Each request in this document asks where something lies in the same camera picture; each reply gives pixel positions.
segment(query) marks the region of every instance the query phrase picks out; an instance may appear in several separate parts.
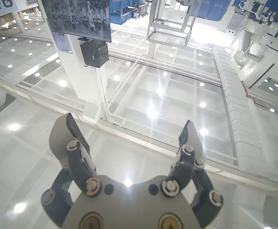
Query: poster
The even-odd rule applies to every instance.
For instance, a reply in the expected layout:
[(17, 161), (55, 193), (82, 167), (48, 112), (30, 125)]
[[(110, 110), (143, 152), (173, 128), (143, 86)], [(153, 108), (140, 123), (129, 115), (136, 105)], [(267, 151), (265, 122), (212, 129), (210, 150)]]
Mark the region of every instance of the poster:
[(108, 0), (42, 0), (53, 32), (111, 42)]
[(0, 0), (0, 16), (17, 10), (14, 0)]

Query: red line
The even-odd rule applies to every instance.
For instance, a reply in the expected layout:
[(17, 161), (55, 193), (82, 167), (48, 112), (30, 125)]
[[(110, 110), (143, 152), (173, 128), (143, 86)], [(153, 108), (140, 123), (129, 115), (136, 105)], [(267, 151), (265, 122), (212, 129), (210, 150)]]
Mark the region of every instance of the red line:
[(244, 90), (245, 90), (245, 93), (246, 93), (246, 97), (251, 98), (251, 99), (253, 100), (254, 104), (259, 105), (259, 106), (264, 107), (264, 108), (266, 108), (266, 109), (269, 110), (268, 107), (265, 107), (265, 106), (263, 106), (263, 105), (261, 105), (261, 104), (258, 104), (258, 103), (255, 101), (255, 98), (253, 98), (253, 97), (251, 97), (250, 95), (248, 95), (247, 89), (246, 89), (246, 87), (245, 87), (243, 81), (241, 81), (241, 83), (242, 83), (242, 85), (243, 85), (243, 87), (244, 87)]
[[(118, 59), (122, 59), (122, 60), (125, 60), (125, 61), (130, 61), (130, 60), (127, 60), (127, 59), (124, 59), (124, 58), (120, 58), (120, 57), (117, 57), (117, 56), (111, 56), (111, 57), (118, 58)], [(168, 71), (168, 70), (165, 70), (165, 69), (162, 69), (162, 68), (158, 68), (158, 67), (154, 67), (154, 66), (151, 66), (151, 65), (143, 64), (143, 63), (141, 63), (141, 62), (138, 63), (138, 64), (141, 64), (141, 65), (144, 65), (144, 66), (148, 66), (148, 67), (152, 67), (152, 68), (159, 69), (159, 70), (163, 70), (163, 71), (166, 71), (166, 72), (174, 73), (174, 74), (177, 74), (177, 75), (180, 75), (180, 76), (184, 76), (184, 77), (187, 77), (187, 78), (190, 78), (190, 79), (195, 79), (195, 80), (198, 80), (198, 81), (200, 81), (200, 82), (204, 82), (204, 83), (207, 83), (207, 84), (211, 84), (211, 85), (213, 85), (213, 86), (216, 86), (216, 87), (223, 88), (222, 86), (219, 86), (219, 85), (216, 85), (216, 84), (213, 84), (213, 83), (209, 83), (209, 82), (206, 82), (206, 81), (203, 81), (203, 80), (200, 80), (200, 79), (191, 77), (191, 76), (186, 76), (186, 75), (183, 75), (183, 74), (180, 74), (180, 73), (176, 73), (176, 72)]]

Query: robotic arm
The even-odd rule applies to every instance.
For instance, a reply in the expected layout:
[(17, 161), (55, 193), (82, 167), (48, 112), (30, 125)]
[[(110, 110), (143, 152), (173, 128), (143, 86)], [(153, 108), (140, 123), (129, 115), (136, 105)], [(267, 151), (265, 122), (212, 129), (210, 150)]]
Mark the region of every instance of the robotic arm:
[[(126, 187), (97, 175), (90, 147), (70, 113), (57, 119), (49, 137), (62, 170), (41, 203), (62, 229), (201, 229), (223, 206), (204, 167), (203, 149), (193, 122), (187, 121), (169, 175)], [(193, 180), (197, 193), (191, 205), (181, 191)], [(68, 192), (72, 181), (82, 190), (73, 203)]]

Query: aluminum frame structure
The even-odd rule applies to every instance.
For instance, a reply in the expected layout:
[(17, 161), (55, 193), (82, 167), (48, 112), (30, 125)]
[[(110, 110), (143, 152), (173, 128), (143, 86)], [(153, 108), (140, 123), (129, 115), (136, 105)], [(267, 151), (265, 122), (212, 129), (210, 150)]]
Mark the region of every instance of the aluminum frame structure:
[(199, 1), (191, 24), (189, 24), (188, 21), (196, 0), (190, 1), (188, 10), (185, 12), (183, 23), (160, 18), (162, 17), (160, 13), (161, 1), (162, 0), (152, 0), (147, 40), (170, 47), (185, 49), (190, 40), (192, 27), (203, 1)]

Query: mounting hole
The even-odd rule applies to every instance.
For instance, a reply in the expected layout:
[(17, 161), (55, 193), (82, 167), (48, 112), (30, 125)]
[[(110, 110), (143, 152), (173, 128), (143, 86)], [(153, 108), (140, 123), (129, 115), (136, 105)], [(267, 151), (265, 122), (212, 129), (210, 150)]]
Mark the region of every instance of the mounting hole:
[(155, 184), (149, 186), (149, 192), (151, 195), (156, 195), (158, 193), (158, 187)]
[(107, 184), (105, 187), (104, 187), (104, 193), (106, 195), (111, 195), (112, 193), (114, 192), (114, 186), (112, 184)]

